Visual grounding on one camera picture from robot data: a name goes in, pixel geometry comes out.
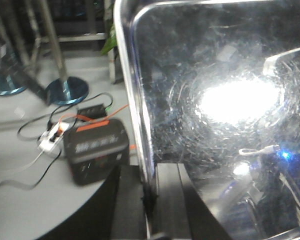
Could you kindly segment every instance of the black cable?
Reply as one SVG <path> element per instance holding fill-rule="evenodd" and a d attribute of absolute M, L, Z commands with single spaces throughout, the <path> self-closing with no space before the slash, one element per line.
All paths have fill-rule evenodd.
<path fill-rule="evenodd" d="M 102 95 L 106 95 L 106 96 L 108 96 L 108 97 L 110 98 L 111 102 L 110 102 L 110 104 L 109 104 L 108 106 L 106 106 L 106 108 L 111 107 L 112 104 L 114 103 L 114 97 L 113 97 L 110 93 L 108 93 L 108 92 L 102 92 L 102 93 L 99 93 L 99 94 L 97 94 L 97 95 L 95 95 L 95 96 L 93 96 L 93 97 L 90 97 L 90 98 L 88 98 L 88 99 L 83 100 L 81 103 L 88 102 L 88 101 L 90 101 L 90 100 L 92 100 L 92 99 L 95 99 L 95 98 L 97 98 L 97 97 L 99 97 L 99 96 L 102 96 Z"/>
<path fill-rule="evenodd" d="M 2 182 L 0 182 L 0 187 L 6 185 L 6 186 L 15 187 L 17 189 L 27 190 L 27 191 L 34 189 L 42 181 L 42 179 L 44 179 L 48 170 L 50 169 L 52 164 L 54 164 L 54 162 L 60 157 L 61 153 L 62 153 L 62 150 L 59 151 L 58 155 L 52 160 L 52 162 L 49 164 L 49 166 L 44 171 L 43 175 L 39 178 L 39 180 L 35 184 L 29 185 L 29 184 L 25 184 L 25 183 L 22 183 L 22 182 L 19 182 L 16 180 L 3 180 Z"/>
<path fill-rule="evenodd" d="M 23 135 L 21 135 L 22 129 L 24 129 L 26 126 L 28 126 L 28 125 L 31 124 L 31 123 L 34 123 L 34 122 L 36 122 L 36 121 L 39 121 L 39 120 L 41 120 L 41 119 L 46 118 L 46 117 L 49 116 L 49 120 L 48 120 L 48 122 L 47 122 L 47 129 L 49 130 L 49 129 L 53 126 L 52 118 L 53 118 L 53 116 L 54 116 L 55 114 L 63 113 L 63 112 L 65 112 L 65 111 L 69 110 L 70 108 L 72 108 L 73 106 L 76 106 L 76 105 L 78 105 L 78 104 L 80 104 L 80 103 L 84 103 L 84 102 L 93 100 L 93 99 L 95 99 L 95 98 L 97 98 L 97 97 L 99 97 L 99 96 L 102 96 L 102 95 L 106 95 L 106 96 L 108 96 L 108 97 L 110 98 L 111 102 L 110 102 L 110 104 L 109 104 L 108 106 L 106 106 L 106 108 L 111 107 L 112 104 L 113 104 L 113 102 L 114 102 L 114 97 L 113 97 L 110 93 L 108 93 L 108 92 L 102 92 L 102 93 L 99 93 L 99 94 L 97 94 L 97 95 L 95 95 L 95 96 L 93 96 L 93 97 L 90 97 L 90 98 L 88 98 L 88 99 L 85 99 L 85 100 L 83 100 L 83 101 L 81 101 L 81 102 L 78 102 L 78 103 L 75 103 L 75 104 L 58 106 L 58 107 L 57 107 L 55 110 L 53 110 L 51 113 L 48 113 L 48 114 L 39 116 L 39 117 L 37 117 L 37 118 L 34 118 L 34 119 L 32 119 L 32 120 L 26 122 L 25 124 L 23 124 L 23 125 L 18 129 L 16 135 L 17 135 L 17 137 L 18 137 L 20 140 L 22 140 L 22 141 L 33 141 L 33 140 L 37 140 L 38 138 L 41 137 L 41 135 L 38 135 L 38 136 L 23 136 Z"/>
<path fill-rule="evenodd" d="M 37 117 L 37 118 L 34 118 L 34 119 L 30 120 L 30 121 L 27 121 L 25 124 L 23 124 L 23 125 L 18 129 L 18 131 L 17 131 L 17 133 L 16 133 L 17 137 L 18 137 L 20 140 L 22 140 L 22 141 L 33 141 L 33 140 L 37 140 L 38 138 L 41 137 L 41 135 L 38 135 L 38 136 L 22 136 L 22 135 L 21 135 L 22 129 L 25 128 L 26 126 L 28 126 L 29 124 L 34 123 L 34 122 L 36 122 L 36 121 L 39 121 L 39 120 L 41 120 L 41 119 L 44 119 L 44 118 L 46 118 L 46 117 L 48 117 L 48 116 L 50 116 L 50 118 L 52 118 L 52 116 L 53 116 L 54 114 L 60 114 L 60 113 L 63 113 L 63 112 L 65 112 L 65 111 L 69 110 L 70 108 L 72 108 L 73 106 L 74 106 L 74 105 L 69 105 L 67 108 L 65 108 L 65 109 L 63 109 L 63 110 L 56 111 L 56 110 L 60 109 L 61 107 L 65 107 L 65 106 L 59 106 L 59 107 L 57 107 L 55 110 L 53 110 L 52 113 L 47 113 L 47 114 L 45 114 L 45 115 L 42 115 L 42 116 L 39 116 L 39 117 Z"/>

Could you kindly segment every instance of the black battery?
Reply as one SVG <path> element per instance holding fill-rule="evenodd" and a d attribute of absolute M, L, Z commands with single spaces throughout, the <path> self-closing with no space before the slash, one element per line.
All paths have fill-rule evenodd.
<path fill-rule="evenodd" d="M 78 185 L 103 180 L 115 166 L 129 164 L 129 138 L 118 119 L 71 128 L 64 133 L 63 144 Z"/>

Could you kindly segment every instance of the electrical wire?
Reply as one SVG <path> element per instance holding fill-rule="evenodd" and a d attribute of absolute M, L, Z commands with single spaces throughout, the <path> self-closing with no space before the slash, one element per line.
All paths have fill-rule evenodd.
<path fill-rule="evenodd" d="M 95 99 L 95 98 L 97 98 L 97 97 L 103 96 L 103 95 L 108 96 L 108 97 L 110 98 L 110 104 L 106 106 L 106 110 L 108 110 L 108 109 L 112 106 L 112 104 L 113 104 L 113 102 L 114 102 L 114 97 L 113 97 L 110 93 L 108 93 L 108 92 L 102 92 L 102 93 L 99 93 L 99 94 L 97 94 L 97 95 L 95 95 L 95 96 L 93 96 L 93 97 L 90 97 L 90 98 L 88 98 L 88 99 L 85 99 L 85 100 L 83 100 L 83 101 L 81 101 L 81 102 L 78 102 L 78 103 L 75 103 L 75 104 L 58 106 L 58 107 L 57 107 L 55 110 L 53 110 L 51 113 L 44 114 L 44 115 L 42 115 L 42 116 L 39 116 L 39 117 L 34 118 L 34 119 L 32 119 L 32 120 L 26 122 L 25 124 L 23 124 L 23 125 L 18 129 L 16 135 L 17 135 L 17 137 L 18 137 L 20 140 L 22 140 L 22 141 L 33 141 L 33 140 L 37 140 L 38 138 L 40 138 L 40 135 L 38 135 L 38 136 L 23 136 L 23 135 L 21 135 L 21 131 L 22 131 L 26 126 L 28 126 L 29 124 L 34 123 L 34 122 L 36 122 L 36 121 L 39 121 L 39 120 L 41 120 L 41 119 L 43 119 L 43 118 L 46 118 L 46 117 L 49 117 L 49 120 L 48 120 L 48 129 L 49 129 L 49 127 L 52 127 L 52 125 L 53 125 L 53 124 L 52 124 L 52 118 L 53 118 L 54 115 L 63 113 L 63 112 L 65 112 L 65 111 L 69 110 L 70 108 L 72 108 L 73 106 L 76 106 L 76 105 L 78 105 L 78 104 L 81 104 L 81 103 L 85 103 L 85 102 L 91 101 L 91 100 L 93 100 L 93 99 Z"/>
<path fill-rule="evenodd" d="M 85 99 L 85 100 L 83 100 L 83 101 L 81 101 L 81 102 L 79 102 L 79 103 L 85 103 L 85 102 L 88 102 L 88 101 L 90 101 L 90 100 L 92 100 L 92 99 L 95 99 L 95 98 L 97 98 L 97 97 L 100 97 L 100 96 L 102 96 L 102 95 L 106 95 L 106 96 L 108 96 L 108 97 L 110 98 L 110 100 L 111 100 L 110 104 L 109 104 L 108 106 L 105 107 L 106 109 L 110 108 L 110 107 L 112 106 L 112 104 L 114 103 L 114 97 L 113 97 L 110 93 L 108 93 L 108 92 L 102 92 L 102 93 L 99 93 L 99 94 L 97 94 L 97 95 L 95 95 L 95 96 L 93 96 L 93 97 L 90 97 L 90 98 L 88 98 L 88 99 Z"/>
<path fill-rule="evenodd" d="M 26 127 L 28 126 L 29 124 L 32 124 L 36 121 L 39 121 L 41 119 L 44 119 L 46 117 L 49 117 L 49 120 L 52 119 L 53 115 L 54 114 L 60 114 L 60 113 L 63 113 L 67 110 L 69 110 L 70 108 L 72 108 L 74 105 L 69 105 L 67 108 L 63 109 L 63 110 L 60 110 L 60 111 L 57 111 L 58 109 L 60 109 L 61 107 L 65 107 L 65 106 L 59 106 L 57 107 L 52 113 L 48 113 L 48 114 L 45 114 L 45 115 L 42 115 L 42 116 L 39 116 L 39 117 L 36 117 L 30 121 L 27 121 L 25 124 L 23 124 L 17 131 L 16 135 L 17 137 L 22 140 L 22 141 L 33 141 L 33 140 L 37 140 L 38 138 L 41 137 L 41 135 L 38 135 L 38 136 L 23 136 L 21 135 L 21 131 Z"/>
<path fill-rule="evenodd" d="M 35 164 L 37 162 L 37 160 L 41 157 L 41 155 L 44 153 L 44 151 L 41 151 L 39 153 L 39 155 L 31 162 L 27 163 L 26 165 L 17 167 L 17 168 L 13 168 L 13 169 L 8 169 L 8 170 L 0 170 L 0 175 L 12 175 L 12 174 L 16 174 L 16 173 L 20 173 L 24 170 L 27 170 L 28 168 L 30 168 L 33 164 Z"/>
<path fill-rule="evenodd" d="M 104 117 L 102 120 L 96 121 L 97 123 L 108 120 L 109 118 L 111 118 L 112 116 L 116 115 L 118 112 L 120 112 L 121 110 L 125 109 L 126 107 L 128 107 L 129 104 L 126 104 L 122 107 L 120 107 L 118 110 L 114 111 L 113 113 L 111 113 L 110 115 Z"/>
<path fill-rule="evenodd" d="M 17 189 L 27 190 L 27 191 L 34 189 L 42 181 L 42 179 L 44 179 L 44 177 L 47 174 L 47 172 L 49 171 L 50 167 L 60 157 L 61 153 L 62 153 L 62 150 L 60 149 L 58 155 L 48 165 L 48 167 L 45 169 L 42 176 L 39 178 L 39 180 L 35 184 L 25 184 L 23 182 L 19 182 L 19 181 L 16 181 L 16 180 L 3 180 L 2 182 L 0 182 L 0 187 L 2 187 L 2 186 L 11 186 L 11 187 L 14 187 L 14 188 L 17 188 Z"/>
<path fill-rule="evenodd" d="M 256 156 L 256 155 L 262 155 L 262 154 L 267 155 L 267 154 L 275 154 L 279 151 L 280 151 L 279 145 L 269 145 L 260 150 L 250 149 L 250 148 L 242 148 L 239 150 L 239 155 L 241 155 L 241 156 Z"/>
<path fill-rule="evenodd" d="M 68 113 L 68 114 L 64 114 L 62 115 L 60 118 L 59 118 L 59 124 L 61 123 L 62 119 L 64 118 L 76 118 L 76 119 L 81 119 L 81 120 L 84 120 L 86 122 L 89 122 L 89 123 L 100 123 L 100 122 L 103 122 L 103 121 L 106 121 L 108 120 L 109 118 L 113 117 L 114 115 L 116 115 L 118 112 L 120 112 L 121 110 L 123 110 L 124 108 L 128 107 L 129 104 L 126 104 L 122 107 L 120 107 L 118 110 L 114 111 L 113 113 L 111 113 L 110 115 L 104 117 L 103 119 L 101 120 L 96 120 L 96 119 L 92 119 L 92 118 L 89 118 L 87 116 L 83 116 L 83 115 L 80 115 L 80 114 L 72 114 L 72 113 Z"/>

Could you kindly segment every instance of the battery label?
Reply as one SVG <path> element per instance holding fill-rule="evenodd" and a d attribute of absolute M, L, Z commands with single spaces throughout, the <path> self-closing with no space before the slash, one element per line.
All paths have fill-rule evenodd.
<path fill-rule="evenodd" d="M 103 138 L 95 139 L 93 141 L 81 142 L 75 146 L 75 153 L 79 154 L 79 153 L 90 151 L 95 148 L 103 147 L 105 145 L 114 144 L 118 142 L 118 140 L 119 137 L 116 136 L 115 134 L 112 134 Z"/>

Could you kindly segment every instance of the white power strip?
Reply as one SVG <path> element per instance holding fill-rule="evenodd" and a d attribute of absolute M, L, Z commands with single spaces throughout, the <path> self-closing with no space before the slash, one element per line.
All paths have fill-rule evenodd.
<path fill-rule="evenodd" d="M 62 139 L 64 132 L 69 128 L 69 126 L 69 123 L 61 122 L 60 124 L 55 124 L 50 131 L 45 131 L 40 137 L 41 142 L 39 144 L 39 148 L 44 152 L 51 152 Z M 61 130 L 61 134 L 54 138 L 58 129 Z"/>

